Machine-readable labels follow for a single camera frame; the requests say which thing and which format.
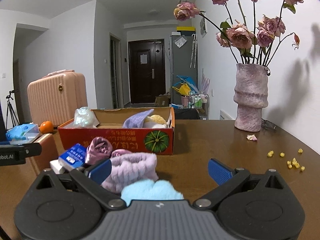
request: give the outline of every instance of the doorway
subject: doorway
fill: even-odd
[[[13,89],[15,91],[14,99],[16,102],[19,123],[21,124],[21,123],[24,123],[25,120],[23,115],[21,93],[20,93],[20,77],[19,77],[19,61],[18,60],[13,62],[12,74],[13,74]]]
[[[110,83],[113,109],[123,108],[121,40],[110,34]]]
[[[164,40],[130,41],[131,103],[154,103],[165,89]]]
[[[110,78],[113,109],[118,108],[116,42],[110,39]]]

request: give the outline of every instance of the refrigerator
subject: refrigerator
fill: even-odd
[[[180,48],[175,44],[178,38],[180,38],[180,36],[170,36],[170,87],[171,103],[181,105],[181,96],[172,89],[172,86],[180,81],[177,75],[191,77],[198,86],[198,66],[196,64],[194,68],[193,61],[192,67],[190,68],[193,37],[186,36],[185,39],[187,42]]]

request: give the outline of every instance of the pink bucket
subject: pink bucket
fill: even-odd
[[[189,97],[188,96],[181,96],[181,103],[184,107],[188,107]]]

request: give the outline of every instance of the suitcase handle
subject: suitcase handle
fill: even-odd
[[[74,70],[66,70],[66,69],[64,69],[64,70],[58,70],[58,71],[49,73],[48,75],[46,75],[46,76],[43,77],[43,78],[51,77],[51,76],[58,75],[58,74],[62,74],[62,73],[68,73],[68,72],[74,72]]]

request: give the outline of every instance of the light blue towel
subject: light blue towel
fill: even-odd
[[[144,112],[140,112],[130,116],[127,120],[124,121],[122,128],[142,128],[144,119],[149,116],[154,109],[150,109]]]
[[[121,198],[130,205],[131,200],[180,200],[183,195],[176,191],[170,182],[151,179],[139,180],[131,185],[124,187]]]

